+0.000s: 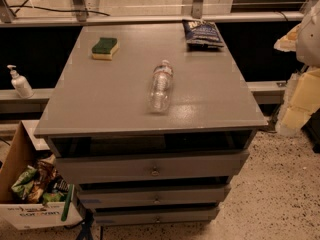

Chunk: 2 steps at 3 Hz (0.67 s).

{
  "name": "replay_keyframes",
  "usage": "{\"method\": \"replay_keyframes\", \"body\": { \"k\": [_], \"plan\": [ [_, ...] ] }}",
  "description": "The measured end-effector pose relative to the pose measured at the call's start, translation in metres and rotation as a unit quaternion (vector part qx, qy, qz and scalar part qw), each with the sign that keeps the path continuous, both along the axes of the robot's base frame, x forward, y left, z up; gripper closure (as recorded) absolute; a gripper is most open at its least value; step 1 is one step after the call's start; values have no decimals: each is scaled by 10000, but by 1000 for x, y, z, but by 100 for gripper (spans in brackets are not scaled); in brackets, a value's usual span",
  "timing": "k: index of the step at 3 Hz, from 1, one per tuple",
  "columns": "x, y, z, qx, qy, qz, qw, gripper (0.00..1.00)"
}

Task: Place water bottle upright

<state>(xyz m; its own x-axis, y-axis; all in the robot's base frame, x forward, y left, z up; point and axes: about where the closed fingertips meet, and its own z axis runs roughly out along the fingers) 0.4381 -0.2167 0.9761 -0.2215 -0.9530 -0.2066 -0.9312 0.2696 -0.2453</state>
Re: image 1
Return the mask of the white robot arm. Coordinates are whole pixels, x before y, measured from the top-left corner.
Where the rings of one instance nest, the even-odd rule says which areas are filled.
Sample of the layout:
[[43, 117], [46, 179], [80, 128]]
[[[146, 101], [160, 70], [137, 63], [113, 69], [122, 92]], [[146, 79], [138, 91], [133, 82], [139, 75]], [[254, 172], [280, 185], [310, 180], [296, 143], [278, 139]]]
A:
[[320, 1], [310, 8], [301, 23], [275, 42], [274, 48], [295, 52], [298, 61], [320, 67]]

